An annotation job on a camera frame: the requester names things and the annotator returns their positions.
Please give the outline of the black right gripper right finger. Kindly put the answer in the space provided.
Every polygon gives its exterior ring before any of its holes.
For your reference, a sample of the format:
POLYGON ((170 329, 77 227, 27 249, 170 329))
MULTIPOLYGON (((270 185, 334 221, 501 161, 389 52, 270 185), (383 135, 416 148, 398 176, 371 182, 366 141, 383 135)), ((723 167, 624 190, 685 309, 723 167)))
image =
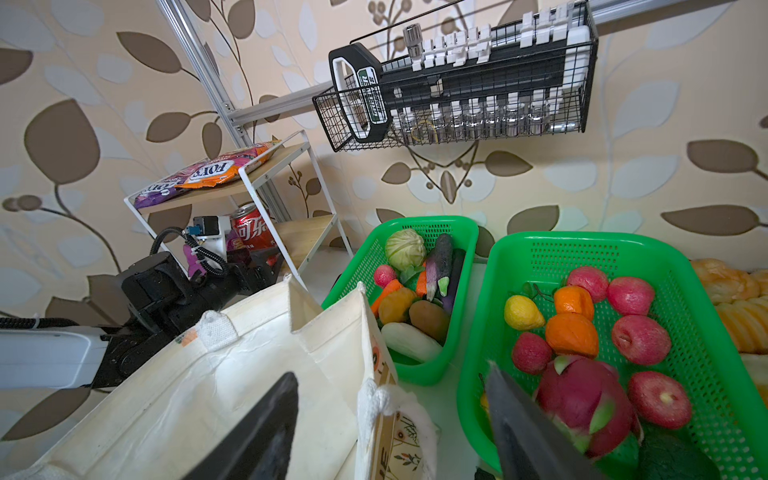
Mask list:
POLYGON ((505 479, 602 479, 604 475, 496 364, 485 379, 490 424, 505 479))

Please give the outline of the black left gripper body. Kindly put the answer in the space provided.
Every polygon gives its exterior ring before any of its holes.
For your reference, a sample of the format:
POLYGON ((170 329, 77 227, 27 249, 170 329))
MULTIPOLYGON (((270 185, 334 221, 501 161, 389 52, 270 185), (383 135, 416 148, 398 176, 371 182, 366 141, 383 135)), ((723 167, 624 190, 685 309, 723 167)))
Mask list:
POLYGON ((117 277, 128 301, 129 320, 101 336, 106 352, 91 383, 117 387, 155 354, 192 328, 207 311, 219 311, 238 295, 252 295, 278 281, 282 255, 276 247, 247 251, 248 261, 229 262, 179 227, 158 233, 150 255, 117 277), (169 234, 185 241, 203 271, 189 277, 160 246, 169 234))

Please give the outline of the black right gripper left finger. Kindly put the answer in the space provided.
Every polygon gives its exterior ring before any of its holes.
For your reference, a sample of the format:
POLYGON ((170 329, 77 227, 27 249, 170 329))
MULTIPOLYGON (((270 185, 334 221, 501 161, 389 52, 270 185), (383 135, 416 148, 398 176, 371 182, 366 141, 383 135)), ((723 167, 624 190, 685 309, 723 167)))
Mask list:
POLYGON ((186 477, 286 478, 298 410, 298 380, 287 372, 186 477))

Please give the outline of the cream floral tote bag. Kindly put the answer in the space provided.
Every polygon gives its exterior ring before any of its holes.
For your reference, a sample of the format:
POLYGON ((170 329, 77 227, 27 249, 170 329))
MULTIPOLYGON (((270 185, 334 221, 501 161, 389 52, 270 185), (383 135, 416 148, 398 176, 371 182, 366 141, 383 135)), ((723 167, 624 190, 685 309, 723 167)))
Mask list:
POLYGON ((322 308, 286 280, 164 347, 19 472, 22 479, 180 479, 285 373, 299 410, 285 479, 438 475, 435 425, 398 383, 363 284, 322 308))

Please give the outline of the red cola can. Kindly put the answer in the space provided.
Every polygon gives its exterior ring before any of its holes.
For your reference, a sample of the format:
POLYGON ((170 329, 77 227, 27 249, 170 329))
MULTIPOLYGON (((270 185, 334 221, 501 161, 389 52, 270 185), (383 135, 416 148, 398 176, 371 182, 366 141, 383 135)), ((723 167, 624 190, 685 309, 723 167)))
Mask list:
POLYGON ((264 250, 276 246, 272 233, 254 203, 240 206, 231 216, 231 227, 249 250, 264 250))

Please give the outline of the orange fox's candy bag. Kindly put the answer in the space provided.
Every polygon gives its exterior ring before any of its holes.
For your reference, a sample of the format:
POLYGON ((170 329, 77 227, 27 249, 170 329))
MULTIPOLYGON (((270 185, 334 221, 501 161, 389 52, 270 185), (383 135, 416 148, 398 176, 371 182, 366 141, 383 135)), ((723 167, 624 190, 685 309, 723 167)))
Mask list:
POLYGON ((255 145, 222 154, 214 159, 202 161, 193 166, 177 185, 183 190, 216 188, 239 177, 239 169, 249 166, 250 171, 258 168, 271 158, 275 141, 256 143, 255 145))

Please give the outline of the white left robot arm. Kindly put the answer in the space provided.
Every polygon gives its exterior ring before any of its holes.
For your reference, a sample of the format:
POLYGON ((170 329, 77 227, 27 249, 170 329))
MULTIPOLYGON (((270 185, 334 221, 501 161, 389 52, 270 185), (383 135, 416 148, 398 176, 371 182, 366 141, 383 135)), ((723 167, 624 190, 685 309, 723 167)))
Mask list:
POLYGON ((284 262, 276 247, 243 249, 228 262, 193 236, 184 239, 202 272, 187 275, 153 243, 149 256, 116 278, 130 314, 122 326, 79 326, 64 318, 2 319, 2 388, 116 387, 205 312, 275 284, 284 262))

